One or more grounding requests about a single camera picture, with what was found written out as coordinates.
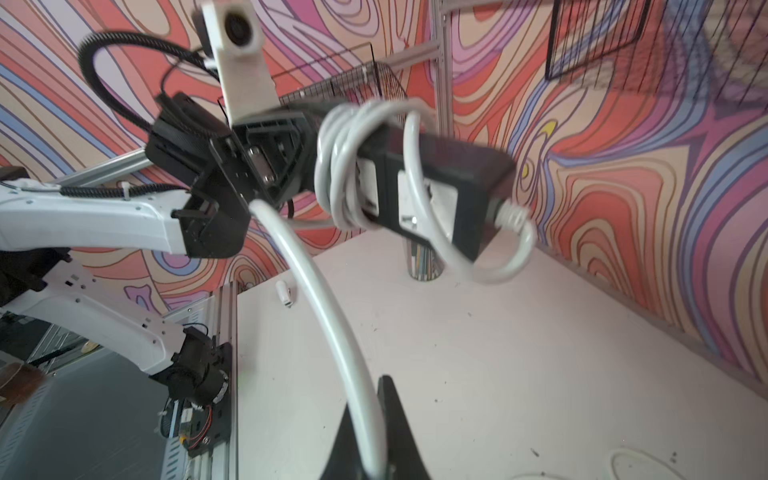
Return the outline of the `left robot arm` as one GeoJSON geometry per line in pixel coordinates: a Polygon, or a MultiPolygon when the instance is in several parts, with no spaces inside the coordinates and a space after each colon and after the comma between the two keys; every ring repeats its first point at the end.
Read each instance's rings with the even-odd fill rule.
{"type": "Polygon", "coordinates": [[[243,247],[264,203],[271,226],[304,183],[310,125],[283,107],[262,52],[261,29],[210,26],[200,50],[131,31],[89,34],[81,73],[110,108],[148,134],[146,155],[175,184],[65,187],[15,176],[1,183],[1,305],[62,326],[133,362],[172,399],[212,407],[228,393],[219,350],[194,328],[169,324],[112,295],[70,256],[73,248],[134,248],[224,259],[243,247]],[[103,48],[131,45],[190,63],[216,78],[228,111],[221,122],[183,93],[160,93],[147,122],[123,105],[96,72],[103,48]]]}

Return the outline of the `blue power strip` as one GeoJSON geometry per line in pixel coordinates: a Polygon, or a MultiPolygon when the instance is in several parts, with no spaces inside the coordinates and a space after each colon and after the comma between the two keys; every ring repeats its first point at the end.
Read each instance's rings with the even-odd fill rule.
{"type": "Polygon", "coordinates": [[[673,465],[639,449],[614,447],[563,449],[541,468],[509,479],[685,479],[673,465]]]}

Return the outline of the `black power strip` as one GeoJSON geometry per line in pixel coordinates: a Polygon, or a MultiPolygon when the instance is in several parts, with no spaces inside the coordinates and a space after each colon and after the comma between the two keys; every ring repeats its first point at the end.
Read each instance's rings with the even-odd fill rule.
{"type": "MultiPolygon", "coordinates": [[[[514,278],[529,261],[536,243],[534,224],[525,208],[508,201],[494,218],[495,226],[519,236],[517,251],[507,264],[488,269],[475,266],[456,249],[441,228],[425,186],[420,155],[420,128],[426,124],[425,109],[410,101],[370,101],[362,106],[344,104],[334,108],[320,127],[318,140],[318,200],[331,211],[337,224],[345,221],[370,227],[362,214],[352,163],[363,141],[387,120],[404,115],[404,171],[413,198],[418,225],[439,256],[463,276],[481,284],[498,284],[514,278]]],[[[326,278],[295,234],[289,222],[267,202],[255,199],[248,205],[251,215],[267,230],[288,262],[297,283],[308,297],[334,357],[347,396],[347,411],[353,429],[356,453],[347,457],[359,463],[367,479],[383,479],[389,471],[385,417],[367,364],[326,278]]]]}

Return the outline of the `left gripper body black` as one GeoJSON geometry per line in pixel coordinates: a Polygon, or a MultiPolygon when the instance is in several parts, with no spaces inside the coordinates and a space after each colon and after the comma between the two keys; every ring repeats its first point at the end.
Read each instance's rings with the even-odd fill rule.
{"type": "Polygon", "coordinates": [[[199,190],[219,172],[220,182],[248,203],[261,198],[281,206],[311,186],[316,117],[280,106],[248,114],[230,127],[181,92],[160,93],[161,107],[145,148],[147,158],[183,184],[199,190]]]}

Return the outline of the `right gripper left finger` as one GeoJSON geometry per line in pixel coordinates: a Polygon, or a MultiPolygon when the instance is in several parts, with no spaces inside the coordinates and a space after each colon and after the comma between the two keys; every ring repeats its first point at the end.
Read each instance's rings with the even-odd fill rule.
{"type": "Polygon", "coordinates": [[[321,480],[356,480],[360,478],[360,456],[353,422],[346,406],[321,480]]]}

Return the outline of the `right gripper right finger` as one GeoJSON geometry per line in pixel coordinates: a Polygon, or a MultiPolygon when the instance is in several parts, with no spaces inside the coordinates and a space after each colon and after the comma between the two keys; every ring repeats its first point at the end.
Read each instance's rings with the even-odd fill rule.
{"type": "Polygon", "coordinates": [[[429,480],[402,402],[391,376],[378,380],[377,396],[382,407],[387,443],[386,479],[429,480]]]}

